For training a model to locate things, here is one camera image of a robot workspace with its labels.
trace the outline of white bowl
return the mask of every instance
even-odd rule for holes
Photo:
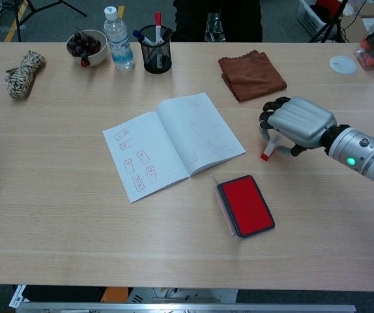
[[[83,31],[83,33],[85,33],[87,36],[92,36],[94,39],[100,41],[100,51],[88,57],[88,60],[90,61],[89,66],[95,67],[96,65],[99,65],[101,62],[103,62],[103,60],[108,56],[108,39],[106,38],[105,34],[103,34],[101,31],[95,31],[94,29],[87,29]],[[70,52],[68,52],[68,54],[75,60],[75,62],[80,64],[81,57],[73,57]]]

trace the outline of white round disc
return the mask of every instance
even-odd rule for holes
[[[355,62],[344,55],[337,55],[331,58],[329,64],[332,70],[344,75],[354,74],[357,69]]]

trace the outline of water bottle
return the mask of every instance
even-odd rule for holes
[[[134,67],[134,54],[130,49],[126,25],[118,17],[115,7],[106,7],[104,15],[104,34],[108,38],[113,62],[118,70],[131,70]]]

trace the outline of green indicator light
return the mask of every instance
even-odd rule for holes
[[[354,158],[348,158],[346,162],[348,162],[348,164],[351,166],[354,166],[356,164],[356,161]]]

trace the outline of tripod stand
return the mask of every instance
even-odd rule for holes
[[[37,12],[40,12],[42,10],[45,10],[47,8],[50,8],[50,7],[54,7],[55,5],[60,5],[61,3],[68,6],[69,8],[72,8],[74,11],[80,13],[82,16],[85,16],[87,17],[87,14],[80,11],[78,8],[76,7],[73,7],[70,3],[66,2],[66,1],[63,1],[63,0],[58,0],[57,2],[54,2],[54,3],[51,3],[49,5],[46,5],[44,7],[40,7],[40,8],[35,8],[31,2],[31,0],[23,0],[24,2],[26,2],[26,5],[28,7],[30,11],[30,13],[28,15],[25,16],[25,18],[19,22],[19,16],[18,16],[18,0],[14,0],[14,7],[15,7],[15,16],[16,16],[16,30],[18,32],[18,42],[21,42],[22,39],[21,39],[21,35],[20,35],[20,25],[22,25],[23,23],[25,23],[33,14],[37,13]]]
[[[309,42],[315,42],[323,34],[323,32],[324,32],[324,35],[323,35],[321,42],[326,42],[330,33],[333,30],[333,27],[335,26],[336,26],[336,41],[345,42],[341,34],[341,20],[339,19],[339,17],[341,16],[343,10],[345,9],[347,3],[348,3],[348,0],[342,0],[342,3],[339,6],[338,11],[336,11],[335,16],[329,22],[327,22],[326,25],[323,26],[320,29],[320,31],[318,31],[316,35],[314,35],[313,38],[310,39]]]

